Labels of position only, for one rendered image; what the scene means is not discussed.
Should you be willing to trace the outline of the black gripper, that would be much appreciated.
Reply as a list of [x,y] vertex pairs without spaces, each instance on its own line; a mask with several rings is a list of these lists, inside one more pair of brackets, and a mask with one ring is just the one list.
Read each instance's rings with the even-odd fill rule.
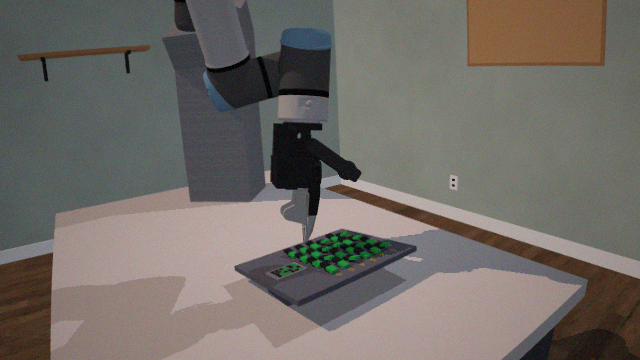
[[306,145],[312,139],[311,130],[322,131],[322,124],[283,123],[273,123],[270,182],[277,189],[293,190],[292,200],[280,212],[286,220],[302,224],[303,242],[308,242],[318,213],[322,166]]

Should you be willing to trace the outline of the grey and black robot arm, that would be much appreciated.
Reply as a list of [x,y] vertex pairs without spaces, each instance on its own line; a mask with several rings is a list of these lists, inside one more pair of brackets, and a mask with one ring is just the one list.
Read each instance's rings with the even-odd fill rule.
[[[176,27],[196,31],[208,71],[203,74],[204,83],[218,111],[279,97],[279,120],[328,120],[332,44],[327,31],[285,29],[280,39],[281,51],[250,58],[234,0],[174,2]],[[361,171],[353,162],[347,162],[317,139],[312,138],[306,146],[342,179],[356,182],[360,177]]]

